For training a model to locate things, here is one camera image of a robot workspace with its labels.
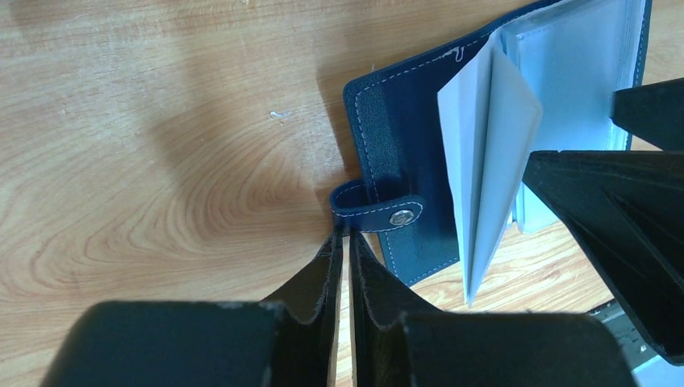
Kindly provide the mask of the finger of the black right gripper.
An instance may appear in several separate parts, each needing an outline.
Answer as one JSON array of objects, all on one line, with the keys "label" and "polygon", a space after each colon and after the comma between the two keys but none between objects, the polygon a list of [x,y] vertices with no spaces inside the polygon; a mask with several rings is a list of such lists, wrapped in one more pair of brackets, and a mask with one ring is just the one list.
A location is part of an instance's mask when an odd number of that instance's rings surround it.
[{"label": "finger of the black right gripper", "polygon": [[647,344],[682,365],[682,152],[536,151],[523,183],[565,224]]},{"label": "finger of the black right gripper", "polygon": [[683,79],[614,92],[611,120],[667,152],[683,150]]}]

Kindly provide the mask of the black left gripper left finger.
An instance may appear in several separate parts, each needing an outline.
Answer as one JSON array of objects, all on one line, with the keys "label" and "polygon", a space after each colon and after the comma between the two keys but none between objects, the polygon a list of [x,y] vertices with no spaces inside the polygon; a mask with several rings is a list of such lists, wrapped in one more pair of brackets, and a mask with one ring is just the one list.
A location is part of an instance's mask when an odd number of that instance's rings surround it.
[{"label": "black left gripper left finger", "polygon": [[329,386],[342,236],[257,302],[108,301],[72,326],[45,386]]}]

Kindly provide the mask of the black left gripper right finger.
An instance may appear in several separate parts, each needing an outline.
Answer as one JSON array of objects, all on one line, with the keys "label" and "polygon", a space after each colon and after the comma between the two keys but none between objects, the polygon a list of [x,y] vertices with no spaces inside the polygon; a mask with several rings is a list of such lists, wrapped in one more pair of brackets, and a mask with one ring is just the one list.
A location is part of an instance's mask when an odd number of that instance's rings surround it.
[{"label": "black left gripper right finger", "polygon": [[610,331],[586,314],[441,310],[350,235],[358,386],[633,386]]}]

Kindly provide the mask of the blue leather card holder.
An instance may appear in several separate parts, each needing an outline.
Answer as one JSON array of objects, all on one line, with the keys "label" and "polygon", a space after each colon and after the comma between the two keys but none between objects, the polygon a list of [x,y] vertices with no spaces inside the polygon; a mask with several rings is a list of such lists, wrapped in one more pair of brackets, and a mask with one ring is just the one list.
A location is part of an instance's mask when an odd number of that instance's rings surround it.
[{"label": "blue leather card holder", "polygon": [[534,151],[627,151],[614,93],[641,84],[649,1],[537,1],[452,42],[350,81],[362,177],[333,222],[376,233],[413,285],[455,264],[473,302],[505,230],[556,221],[523,183]]}]

